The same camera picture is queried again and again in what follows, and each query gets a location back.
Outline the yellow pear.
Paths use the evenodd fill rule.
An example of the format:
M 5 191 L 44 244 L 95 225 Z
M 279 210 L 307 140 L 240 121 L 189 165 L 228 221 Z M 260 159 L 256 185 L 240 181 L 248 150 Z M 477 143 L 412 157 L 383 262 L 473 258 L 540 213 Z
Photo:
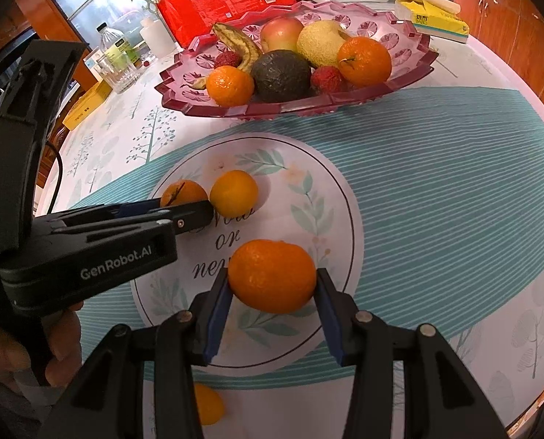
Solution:
M 338 22 L 320 20 L 301 30 L 297 52 L 313 67 L 336 67 L 339 49 L 347 40 L 350 34 Z

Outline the white plastic squeeze bottle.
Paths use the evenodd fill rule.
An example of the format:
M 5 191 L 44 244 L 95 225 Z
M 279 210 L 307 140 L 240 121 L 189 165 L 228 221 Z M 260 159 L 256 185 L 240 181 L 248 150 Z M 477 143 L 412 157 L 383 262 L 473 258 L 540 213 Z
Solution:
M 161 21 L 144 18 L 141 25 L 140 35 L 155 57 L 166 57 L 174 53 L 176 43 Z

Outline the patterned tablecloth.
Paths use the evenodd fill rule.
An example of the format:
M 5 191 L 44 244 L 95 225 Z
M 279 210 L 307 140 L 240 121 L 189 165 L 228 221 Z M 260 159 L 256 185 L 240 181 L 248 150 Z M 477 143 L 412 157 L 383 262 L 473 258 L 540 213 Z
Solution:
M 166 109 L 158 60 L 70 133 L 43 206 L 134 201 L 249 172 L 260 204 L 179 243 L 176 264 L 92 298 L 81 345 L 189 306 L 242 244 L 300 245 L 385 322 L 434 324 L 504 424 L 544 390 L 544 108 L 477 43 L 434 41 L 434 71 L 318 117 L 243 122 Z

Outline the green label bottle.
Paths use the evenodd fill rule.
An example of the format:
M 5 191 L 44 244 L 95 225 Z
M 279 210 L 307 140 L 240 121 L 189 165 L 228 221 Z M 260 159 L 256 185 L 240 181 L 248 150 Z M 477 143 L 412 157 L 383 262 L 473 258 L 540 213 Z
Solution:
M 99 34 L 100 50 L 113 67 L 117 70 L 124 70 L 126 57 L 134 67 L 141 67 L 142 60 L 123 32 L 109 27 L 105 22 L 98 25 L 96 31 Z

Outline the red apple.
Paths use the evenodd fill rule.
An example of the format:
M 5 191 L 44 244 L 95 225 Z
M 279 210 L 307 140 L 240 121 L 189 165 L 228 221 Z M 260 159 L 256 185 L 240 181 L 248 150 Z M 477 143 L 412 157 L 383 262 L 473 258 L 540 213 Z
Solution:
M 297 41 L 304 25 L 293 17 L 278 17 L 267 22 L 260 31 L 264 53 L 272 50 L 297 50 Z

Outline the dark red lychee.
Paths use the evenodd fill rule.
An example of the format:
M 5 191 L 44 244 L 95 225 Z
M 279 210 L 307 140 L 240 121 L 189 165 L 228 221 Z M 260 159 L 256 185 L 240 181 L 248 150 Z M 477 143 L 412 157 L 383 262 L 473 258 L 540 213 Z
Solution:
M 213 67 L 226 67 L 227 65 L 229 67 L 239 67 L 241 63 L 242 57 L 238 53 L 232 52 L 231 50 L 226 50 L 215 58 Z

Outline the pink glass fruit plate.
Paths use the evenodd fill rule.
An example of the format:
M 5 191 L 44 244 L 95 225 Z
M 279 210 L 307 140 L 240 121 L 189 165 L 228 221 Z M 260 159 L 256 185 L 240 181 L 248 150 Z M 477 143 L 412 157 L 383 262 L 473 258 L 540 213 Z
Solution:
M 215 57 L 226 47 L 213 33 L 197 36 L 188 48 L 174 55 L 174 64 L 160 73 L 156 91 L 165 108 L 188 116 L 208 118 L 271 119 L 279 115 L 327 113 L 344 105 L 361 104 L 405 88 L 434 70 L 438 53 L 430 48 L 431 37 L 422 34 L 408 20 L 390 11 L 374 11 L 360 3 L 300 1 L 291 6 L 272 5 L 259 12 L 247 12 L 229 24 L 244 32 L 257 45 L 260 32 L 276 17 L 295 17 L 304 25 L 320 20 L 339 23 L 352 36 L 370 37 L 384 44 L 392 57 L 388 81 L 374 87 L 354 88 L 337 94 L 312 94 L 295 101 L 266 103 L 254 96 L 244 106 L 220 107 L 194 84 L 212 72 Z

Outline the small round mandarin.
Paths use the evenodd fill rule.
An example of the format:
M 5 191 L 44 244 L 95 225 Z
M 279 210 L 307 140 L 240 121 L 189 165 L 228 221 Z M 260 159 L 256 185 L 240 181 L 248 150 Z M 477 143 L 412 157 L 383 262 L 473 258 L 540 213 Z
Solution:
M 249 173 L 231 170 L 213 184 L 209 201 L 220 216 L 238 218 L 247 215 L 254 208 L 258 196 L 258 185 Z

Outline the wooden cabinet doors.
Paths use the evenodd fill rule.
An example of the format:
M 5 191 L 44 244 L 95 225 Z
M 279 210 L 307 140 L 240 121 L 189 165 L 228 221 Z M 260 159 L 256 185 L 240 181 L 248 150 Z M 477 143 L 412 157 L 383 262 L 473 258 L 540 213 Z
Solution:
M 544 104 L 544 18 L 531 0 L 454 0 L 470 34 L 507 63 Z

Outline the clear drinking glass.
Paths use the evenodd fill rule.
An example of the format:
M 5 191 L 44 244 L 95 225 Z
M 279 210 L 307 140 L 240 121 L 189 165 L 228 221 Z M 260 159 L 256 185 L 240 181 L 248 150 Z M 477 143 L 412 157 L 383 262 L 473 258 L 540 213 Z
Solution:
M 97 61 L 97 65 L 103 80 L 116 93 L 123 93 L 140 77 L 139 70 L 131 63 L 126 53 L 116 53 L 113 56 L 103 55 Z

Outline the mandarin with dark mark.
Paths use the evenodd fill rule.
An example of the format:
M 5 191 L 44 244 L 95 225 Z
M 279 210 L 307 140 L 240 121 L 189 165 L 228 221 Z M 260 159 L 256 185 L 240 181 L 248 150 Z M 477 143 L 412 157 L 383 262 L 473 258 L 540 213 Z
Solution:
M 180 179 L 163 192 L 160 207 L 180 206 L 204 200 L 208 200 L 205 189 L 191 179 Z

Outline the yellow flat box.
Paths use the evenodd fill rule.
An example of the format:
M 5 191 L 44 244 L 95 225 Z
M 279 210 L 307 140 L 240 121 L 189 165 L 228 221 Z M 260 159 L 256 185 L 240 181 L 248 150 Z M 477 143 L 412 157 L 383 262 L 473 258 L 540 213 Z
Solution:
M 63 124 L 67 130 L 74 130 L 84 121 L 96 108 L 102 105 L 112 91 L 112 87 L 105 81 L 99 81 L 91 89 L 88 89 L 81 98 L 77 100 L 74 107 L 70 109 L 64 118 Z

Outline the yellow tissue pack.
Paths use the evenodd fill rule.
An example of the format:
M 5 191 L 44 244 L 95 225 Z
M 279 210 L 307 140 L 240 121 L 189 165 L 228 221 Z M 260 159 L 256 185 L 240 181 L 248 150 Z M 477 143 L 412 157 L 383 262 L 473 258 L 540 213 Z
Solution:
M 395 0 L 395 14 L 419 32 L 465 44 L 470 26 L 460 16 L 461 10 L 451 0 Z

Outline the large orange mandarin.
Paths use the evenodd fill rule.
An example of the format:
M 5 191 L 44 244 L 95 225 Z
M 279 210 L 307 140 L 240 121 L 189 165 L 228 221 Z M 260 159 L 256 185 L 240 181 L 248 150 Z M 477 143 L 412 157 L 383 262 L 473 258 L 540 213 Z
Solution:
M 271 314 L 300 310 L 313 296 L 316 266 L 300 246 L 283 241 L 252 240 L 230 257 L 228 281 L 245 305 Z

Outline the brown spotted banana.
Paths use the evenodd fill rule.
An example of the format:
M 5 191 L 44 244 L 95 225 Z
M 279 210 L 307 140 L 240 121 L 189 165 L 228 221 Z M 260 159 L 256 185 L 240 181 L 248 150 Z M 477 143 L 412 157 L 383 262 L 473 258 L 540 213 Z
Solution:
M 237 68 L 250 74 L 253 64 L 255 64 L 262 56 L 260 47 L 242 31 L 226 23 L 215 23 L 212 26 L 212 33 L 214 33 L 229 50 L 233 50 L 240 55 L 241 63 Z

